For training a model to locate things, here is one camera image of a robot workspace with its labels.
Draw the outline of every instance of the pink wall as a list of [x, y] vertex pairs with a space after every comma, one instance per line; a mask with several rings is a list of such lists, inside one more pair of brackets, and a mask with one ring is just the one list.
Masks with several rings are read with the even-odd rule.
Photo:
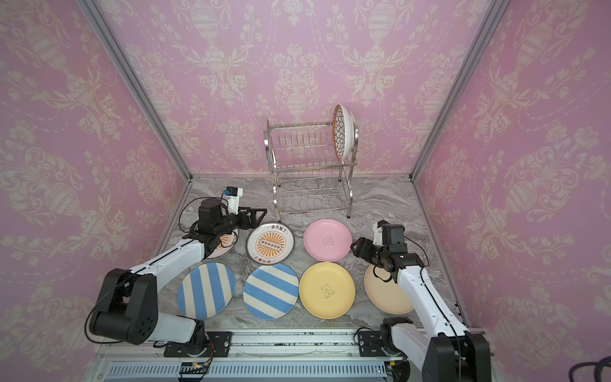
[[98, 0], [195, 174], [267, 172], [262, 131], [360, 126], [360, 172], [414, 166], [489, 0]]
[[183, 187], [73, 0], [0, 2], [0, 370], [80, 381], [104, 274], [148, 258]]
[[508, 381], [611, 354], [609, 15], [512, 1], [420, 179]]

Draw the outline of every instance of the white stripe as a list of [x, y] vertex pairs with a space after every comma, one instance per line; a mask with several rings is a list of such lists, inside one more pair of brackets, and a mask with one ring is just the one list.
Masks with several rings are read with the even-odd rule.
[[263, 265], [263, 266], [260, 266], [259, 268], [275, 277], [278, 277], [281, 280], [286, 281], [289, 284], [293, 284], [296, 287], [299, 286], [299, 280], [297, 280], [297, 277], [293, 276], [292, 274], [288, 274], [284, 271], [274, 268], [271, 265]]
[[185, 316], [196, 318], [195, 301], [193, 300], [193, 286], [191, 285], [191, 273], [183, 280], [183, 294], [185, 295]]
[[214, 297], [212, 296], [208, 266], [200, 266], [199, 272], [202, 275], [203, 299], [206, 301], [206, 317], [212, 317], [216, 314], [216, 309], [214, 308]]
[[265, 313], [266, 315], [268, 315], [270, 317], [278, 318], [280, 316], [285, 315], [284, 312], [279, 311], [275, 307], [271, 307], [271, 306], [267, 305], [263, 301], [258, 300], [256, 298], [254, 298], [253, 296], [250, 296], [246, 292], [244, 292], [244, 304], [248, 304], [248, 305], [252, 306], [253, 308], [255, 308], [255, 309]]
[[219, 278], [221, 279], [221, 289], [223, 291], [223, 297], [227, 304], [231, 300], [231, 285], [229, 285], [229, 276], [227, 275], [227, 267], [221, 263], [216, 263], [216, 268], [219, 270]]
[[255, 277], [255, 274], [251, 274], [251, 277], [248, 278], [246, 283], [257, 287], [260, 290], [264, 290], [267, 293], [269, 293], [270, 295], [274, 297], [278, 297], [279, 299], [281, 299], [282, 301], [286, 303], [294, 304], [297, 301], [297, 296], [293, 296], [290, 293], [283, 291], [282, 289], [278, 289], [273, 285], [269, 285], [265, 281], [261, 281], [257, 279]]

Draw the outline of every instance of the marble countertop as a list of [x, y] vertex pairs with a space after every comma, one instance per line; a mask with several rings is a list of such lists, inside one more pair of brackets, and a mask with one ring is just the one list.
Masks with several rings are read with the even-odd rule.
[[[191, 201], [200, 196], [220, 196], [222, 190], [225, 190], [227, 186], [244, 189], [244, 196], [240, 199], [240, 205], [267, 208], [268, 214], [263, 222], [276, 220], [271, 195], [271, 182], [267, 178], [196, 178], [187, 200]], [[295, 248], [282, 263], [288, 265], [297, 274], [297, 277], [301, 278], [310, 266], [318, 262], [307, 253], [303, 246], [304, 231], [310, 223], [318, 219], [336, 219], [344, 223], [354, 239], [361, 236], [373, 239], [371, 226], [376, 221], [384, 219], [388, 222], [400, 223], [405, 226], [405, 235], [426, 249], [431, 263], [428, 272], [433, 284], [448, 306], [453, 309], [455, 299], [450, 292], [447, 277], [441, 270], [443, 268], [439, 255], [434, 250], [423, 211], [417, 202], [412, 183], [409, 183], [403, 177], [355, 177], [353, 178], [353, 192], [353, 212], [349, 219], [346, 218], [345, 211], [283, 215], [282, 222], [288, 225], [295, 235]], [[183, 213], [181, 218], [183, 229], [186, 230], [197, 220], [198, 206], [199, 201], [194, 202]], [[235, 275], [233, 298], [224, 310], [205, 320], [207, 328], [348, 328], [361, 326], [377, 328], [384, 318], [392, 317], [392, 315], [378, 309], [367, 297], [363, 283], [365, 271], [369, 264], [353, 256], [352, 252], [337, 262], [352, 275], [356, 287], [354, 303], [345, 315], [333, 320], [323, 320], [308, 312], [299, 299], [289, 313], [276, 320], [266, 321], [254, 317], [246, 309], [242, 299], [246, 278], [259, 266], [246, 254], [248, 233], [247, 231], [240, 231], [236, 245], [228, 254], [217, 259], [204, 261], [222, 263], [229, 267]], [[177, 243], [183, 235], [177, 227], [172, 234], [168, 248]], [[408, 248], [410, 252], [422, 255], [422, 251], [410, 242], [408, 242]], [[190, 267], [160, 291], [159, 311], [168, 314], [181, 314], [176, 302], [178, 288], [187, 273], [199, 265]], [[420, 324], [414, 310], [406, 316], [417, 325]]]

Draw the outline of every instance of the dish rack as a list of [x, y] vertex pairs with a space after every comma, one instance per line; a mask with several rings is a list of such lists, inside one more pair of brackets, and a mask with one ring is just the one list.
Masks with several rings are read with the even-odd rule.
[[281, 214], [331, 210], [347, 210], [350, 217], [359, 145], [356, 124], [345, 160], [335, 152], [332, 122], [270, 126], [268, 121], [263, 137], [278, 220]]

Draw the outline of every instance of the yellow plate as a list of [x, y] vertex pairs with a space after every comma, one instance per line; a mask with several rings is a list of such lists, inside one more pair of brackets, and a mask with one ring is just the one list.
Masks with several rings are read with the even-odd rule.
[[[403, 289], [393, 280], [384, 282], [378, 279], [373, 274], [373, 268], [374, 266], [370, 265], [365, 272], [365, 292], [373, 304], [390, 314], [405, 314], [414, 310], [412, 301]], [[382, 268], [377, 268], [376, 274], [384, 280], [390, 277], [390, 273]]]
[[316, 317], [327, 320], [346, 313], [355, 294], [352, 277], [335, 263], [312, 265], [299, 282], [299, 297], [305, 308]]

